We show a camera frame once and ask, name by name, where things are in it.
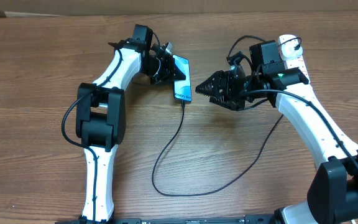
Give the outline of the Samsung Galaxy smartphone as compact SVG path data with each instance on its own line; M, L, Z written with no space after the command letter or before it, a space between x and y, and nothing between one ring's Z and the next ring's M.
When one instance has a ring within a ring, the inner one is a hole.
M178 100L192 101L189 60L178 55L174 59L173 95Z

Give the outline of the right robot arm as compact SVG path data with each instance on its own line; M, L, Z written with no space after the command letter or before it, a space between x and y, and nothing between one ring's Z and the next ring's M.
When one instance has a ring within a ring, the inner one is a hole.
M358 144L339 128L318 101L303 61L301 40L282 35L252 45L251 73L242 53L229 54L228 71L214 72L196 87L210 102L233 111L248 110L261 98L295 127L317 169L306 200L279 208L270 223L342 223L358 219Z

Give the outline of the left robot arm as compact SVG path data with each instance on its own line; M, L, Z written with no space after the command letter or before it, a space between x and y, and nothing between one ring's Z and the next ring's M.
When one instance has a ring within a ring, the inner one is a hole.
M93 83L78 87L76 136L86 157L86 200L77 223L111 223L114 158L126 131L125 90L138 73L153 85L171 83L173 96L191 102L190 63L171 43L152 43L153 30L135 25L131 38L113 43L114 58Z

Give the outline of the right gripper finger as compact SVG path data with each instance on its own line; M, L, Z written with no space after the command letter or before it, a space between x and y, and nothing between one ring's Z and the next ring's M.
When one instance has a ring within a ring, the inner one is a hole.
M195 92L202 95L220 95L220 91L226 88L226 75L222 70L214 72L204 82L196 86Z
M228 97L226 95L219 97L210 96L209 102L231 111L240 111L244 109L244 100L238 97Z

